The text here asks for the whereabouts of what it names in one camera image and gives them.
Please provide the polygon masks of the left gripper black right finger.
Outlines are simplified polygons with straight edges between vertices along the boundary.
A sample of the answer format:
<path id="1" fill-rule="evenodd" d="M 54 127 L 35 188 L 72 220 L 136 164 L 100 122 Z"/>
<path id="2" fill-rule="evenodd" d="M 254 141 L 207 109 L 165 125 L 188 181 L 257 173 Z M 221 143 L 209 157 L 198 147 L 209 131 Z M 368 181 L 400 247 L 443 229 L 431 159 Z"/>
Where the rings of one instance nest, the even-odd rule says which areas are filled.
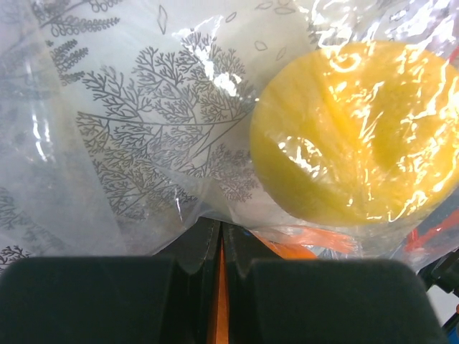
<path id="1" fill-rule="evenodd" d="M 286 260 L 223 224 L 231 343 L 446 343 L 420 278 L 385 259 Z"/>

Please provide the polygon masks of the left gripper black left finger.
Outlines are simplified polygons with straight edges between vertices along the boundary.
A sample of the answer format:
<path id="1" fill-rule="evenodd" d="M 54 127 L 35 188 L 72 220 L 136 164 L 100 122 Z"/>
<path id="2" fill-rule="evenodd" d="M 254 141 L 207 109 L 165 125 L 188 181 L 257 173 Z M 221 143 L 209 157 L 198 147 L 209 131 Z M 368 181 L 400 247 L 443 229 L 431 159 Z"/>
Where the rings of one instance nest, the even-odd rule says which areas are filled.
<path id="1" fill-rule="evenodd" d="M 220 223 L 150 257 L 36 257 L 1 276 L 3 343 L 206 343 Z"/>

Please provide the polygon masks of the yellow fake lemon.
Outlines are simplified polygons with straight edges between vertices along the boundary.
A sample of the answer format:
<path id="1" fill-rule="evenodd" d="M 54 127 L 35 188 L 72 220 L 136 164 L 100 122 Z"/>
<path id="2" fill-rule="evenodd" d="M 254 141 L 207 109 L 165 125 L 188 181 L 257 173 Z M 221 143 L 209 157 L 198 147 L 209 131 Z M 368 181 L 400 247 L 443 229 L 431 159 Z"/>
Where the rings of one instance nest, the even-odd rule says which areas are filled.
<path id="1" fill-rule="evenodd" d="M 458 71 L 401 42 L 305 54 L 262 91 L 250 155 L 265 191 L 295 218 L 422 217 L 458 185 Z"/>

